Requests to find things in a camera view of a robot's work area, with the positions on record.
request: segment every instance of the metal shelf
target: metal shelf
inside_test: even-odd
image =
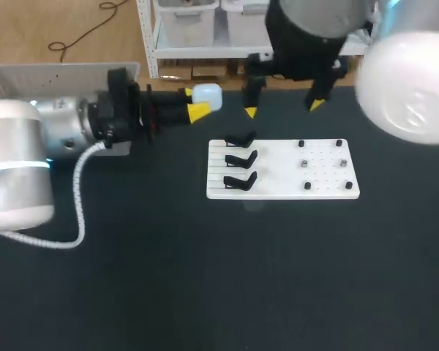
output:
[[[226,13],[217,10],[214,22],[214,42],[208,47],[173,48],[162,24],[156,16],[154,30],[151,30],[151,0],[137,0],[141,31],[145,44],[146,61],[150,78],[158,78],[158,59],[242,59],[251,53],[272,53],[271,46],[234,47],[230,45]],[[367,44],[358,36],[348,37],[341,54],[344,56],[364,55]]]
[[[214,21],[214,42],[208,47],[172,48],[166,37],[162,19],[159,16],[154,29],[156,49],[154,56],[157,59],[242,59],[251,53],[272,53],[271,46],[241,46],[230,45],[228,21],[223,11],[217,11]],[[363,55],[366,50],[361,39],[356,35],[348,37],[343,50],[343,56]]]

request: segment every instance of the dark gray mat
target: dark gray mat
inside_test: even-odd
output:
[[[71,252],[0,238],[0,351],[439,350],[439,147],[371,125],[353,89],[309,116],[304,92],[267,91],[255,121],[238,93],[83,180],[87,237]],[[361,197],[207,200],[208,141],[349,141]],[[56,218],[73,240],[71,167],[56,163]]]

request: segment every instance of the black hook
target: black hook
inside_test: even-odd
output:
[[[254,164],[255,159],[257,159],[257,156],[258,156],[257,150],[252,151],[248,159],[242,159],[234,155],[226,155],[225,162],[228,164],[228,167],[229,165],[232,165],[234,167],[245,168],[246,170],[248,170]]]
[[[226,142],[226,146],[239,146],[241,148],[248,148],[256,137],[257,137],[257,132],[250,132],[245,137],[245,139],[228,135],[227,137],[225,137],[225,142]]]
[[[248,192],[249,190],[251,190],[256,180],[257,172],[252,172],[249,179],[247,179],[246,181],[226,176],[223,178],[223,183],[225,184],[226,189],[240,189]]]

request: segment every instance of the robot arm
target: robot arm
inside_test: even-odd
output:
[[[271,0],[266,25],[274,66],[286,78],[315,79],[312,109],[338,78],[325,83],[319,72],[331,75],[346,36],[371,18],[375,3],[380,22],[357,72],[359,104],[386,132],[439,144],[439,0]]]
[[[51,249],[76,247],[85,233],[80,176],[92,154],[143,135],[152,139],[161,127],[192,124],[221,107],[217,84],[172,93],[150,86],[140,91],[126,69],[110,70],[108,90],[87,96],[0,99],[0,235]],[[15,233],[53,216],[48,157],[80,154],[73,173],[77,239],[52,242]]]

